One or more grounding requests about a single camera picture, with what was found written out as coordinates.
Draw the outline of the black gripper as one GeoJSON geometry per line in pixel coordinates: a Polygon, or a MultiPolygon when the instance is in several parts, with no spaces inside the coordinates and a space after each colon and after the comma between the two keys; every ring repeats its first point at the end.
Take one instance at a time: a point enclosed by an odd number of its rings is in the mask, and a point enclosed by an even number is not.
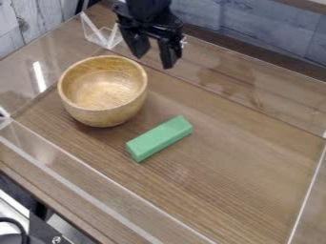
{"type": "Polygon", "coordinates": [[[164,70],[171,69],[182,57],[184,42],[184,24],[174,14],[171,5],[172,0],[116,0],[112,7],[123,40],[136,58],[148,52],[150,38],[159,39],[164,70]]]}

